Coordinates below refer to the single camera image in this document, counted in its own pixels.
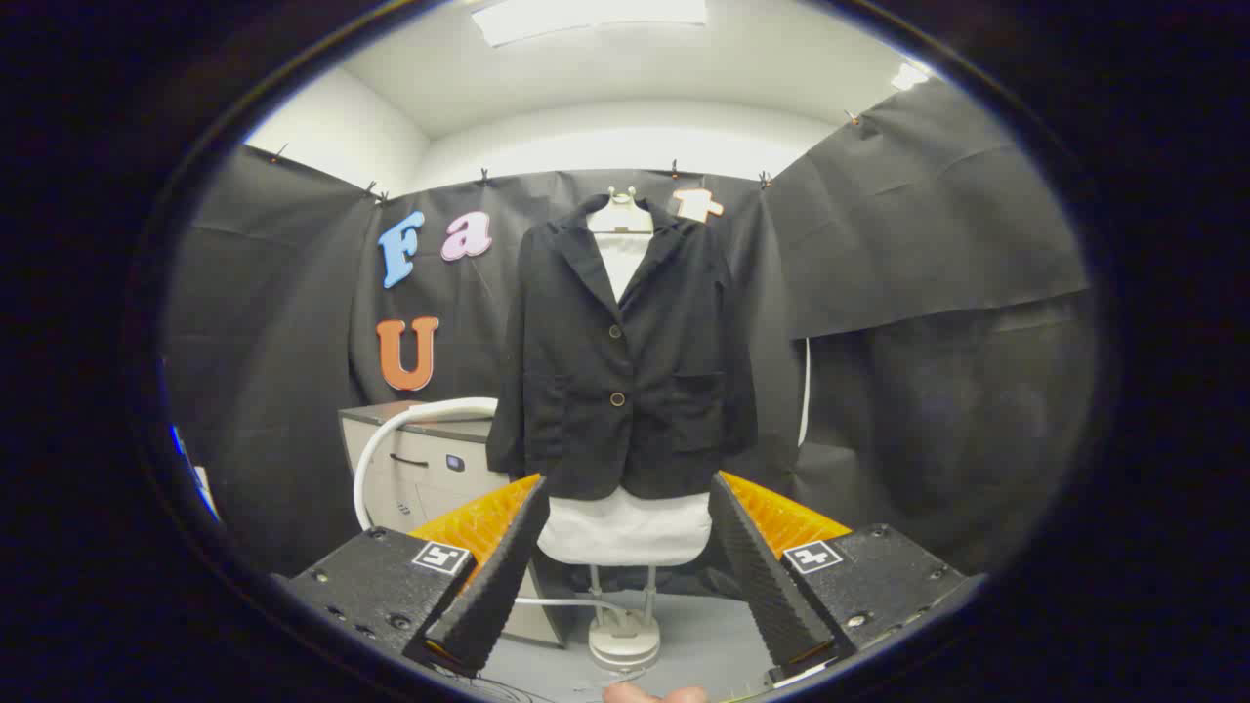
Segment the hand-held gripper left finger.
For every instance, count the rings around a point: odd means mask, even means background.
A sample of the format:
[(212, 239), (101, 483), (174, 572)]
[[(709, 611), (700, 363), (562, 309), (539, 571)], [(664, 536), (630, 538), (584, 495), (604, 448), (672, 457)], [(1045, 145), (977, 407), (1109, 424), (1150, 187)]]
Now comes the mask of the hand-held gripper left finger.
[(524, 477), (416, 530), (361, 530), (284, 592), (362, 644), (478, 675), (549, 514), (545, 477)]

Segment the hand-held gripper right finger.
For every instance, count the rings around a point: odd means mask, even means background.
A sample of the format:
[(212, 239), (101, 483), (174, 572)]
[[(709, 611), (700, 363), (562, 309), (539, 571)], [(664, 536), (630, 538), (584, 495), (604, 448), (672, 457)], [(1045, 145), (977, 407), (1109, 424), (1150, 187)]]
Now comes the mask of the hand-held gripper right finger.
[(981, 587), (902, 530), (859, 530), (721, 472), (710, 489), (712, 529), (786, 685), (901, 640), (961, 608)]

